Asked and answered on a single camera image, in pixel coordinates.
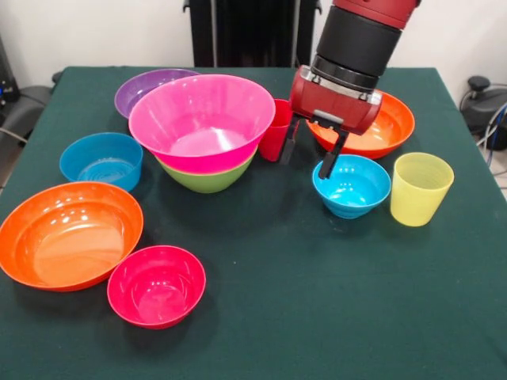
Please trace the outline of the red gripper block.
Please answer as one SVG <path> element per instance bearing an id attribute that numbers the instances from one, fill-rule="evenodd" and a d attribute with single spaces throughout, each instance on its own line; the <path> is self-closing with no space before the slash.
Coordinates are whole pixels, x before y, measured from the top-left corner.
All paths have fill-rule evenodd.
<path id="1" fill-rule="evenodd" d="M 337 141 L 333 149 L 326 153 L 319 170 L 320 179 L 329 179 L 349 132 L 362 135 L 375 121 L 383 103 L 383 93 L 378 90 L 362 92 L 338 85 L 313 73 L 309 66 L 302 65 L 295 73 L 289 103 L 295 114 L 288 125 L 280 152 L 280 164 L 290 162 L 295 148 L 299 116 L 310 119 L 317 113 L 324 112 L 341 121 L 341 128 L 345 131 L 337 131 Z"/>

